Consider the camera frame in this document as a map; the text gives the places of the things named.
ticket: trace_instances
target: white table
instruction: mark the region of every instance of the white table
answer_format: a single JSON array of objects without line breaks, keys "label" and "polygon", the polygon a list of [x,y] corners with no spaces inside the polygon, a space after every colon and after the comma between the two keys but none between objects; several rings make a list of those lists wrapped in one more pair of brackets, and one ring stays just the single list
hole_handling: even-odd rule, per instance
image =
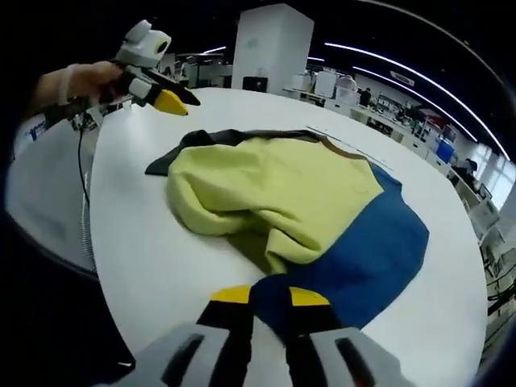
[{"label": "white table", "polygon": [[[364,332],[397,356],[417,385],[467,385],[483,348],[487,294],[476,237],[452,185],[400,144],[341,114],[251,91],[194,92],[202,105],[189,106],[187,117],[133,106],[108,116],[98,139],[90,190],[94,254],[128,347],[140,351],[178,323],[195,321],[215,290],[262,277],[223,238],[194,235],[177,222],[165,204],[165,178],[144,175],[149,163],[189,131],[308,125],[381,163],[430,230],[421,271]],[[267,380],[256,382],[254,372]],[[249,385],[291,385],[284,350],[258,320]]]}]

